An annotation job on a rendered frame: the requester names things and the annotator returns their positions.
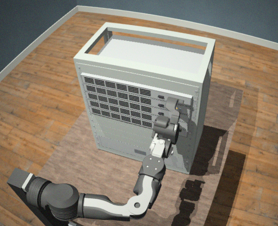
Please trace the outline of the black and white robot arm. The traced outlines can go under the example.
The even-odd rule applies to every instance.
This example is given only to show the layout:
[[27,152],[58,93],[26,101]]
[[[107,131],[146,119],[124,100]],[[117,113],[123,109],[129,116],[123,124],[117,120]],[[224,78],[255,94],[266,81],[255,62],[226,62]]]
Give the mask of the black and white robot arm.
[[30,173],[22,189],[30,205],[41,210],[51,210],[60,221],[76,218],[130,221],[145,217],[161,189],[166,174],[164,159],[173,155],[172,141],[155,137],[151,154],[146,156],[138,173],[138,180],[127,204],[113,203],[107,196],[80,193],[70,184],[55,184]]

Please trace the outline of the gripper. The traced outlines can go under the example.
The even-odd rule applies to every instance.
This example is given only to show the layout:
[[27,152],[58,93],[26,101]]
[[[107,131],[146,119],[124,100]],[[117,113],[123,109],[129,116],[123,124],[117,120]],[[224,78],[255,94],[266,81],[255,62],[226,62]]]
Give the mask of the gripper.
[[163,115],[159,115],[155,119],[151,136],[153,140],[155,139],[155,137],[158,137],[161,139],[172,141],[173,145],[176,144],[179,132],[182,131],[181,129],[179,129],[180,124],[178,122],[180,118],[180,112],[176,110],[177,103],[183,104],[184,100],[173,97],[167,98],[165,108],[172,113],[171,119]]

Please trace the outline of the white server rack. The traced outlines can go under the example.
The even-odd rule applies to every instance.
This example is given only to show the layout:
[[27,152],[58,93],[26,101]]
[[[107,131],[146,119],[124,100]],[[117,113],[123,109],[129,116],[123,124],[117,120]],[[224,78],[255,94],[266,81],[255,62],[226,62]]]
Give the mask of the white server rack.
[[[97,55],[88,54],[102,37],[102,49]],[[73,58],[97,148],[143,161],[151,154],[155,119],[159,115],[171,119],[167,98],[182,99],[184,103],[176,105],[182,131],[172,144],[174,154],[164,163],[166,169],[189,174],[204,126],[214,48],[211,38],[106,22]]]

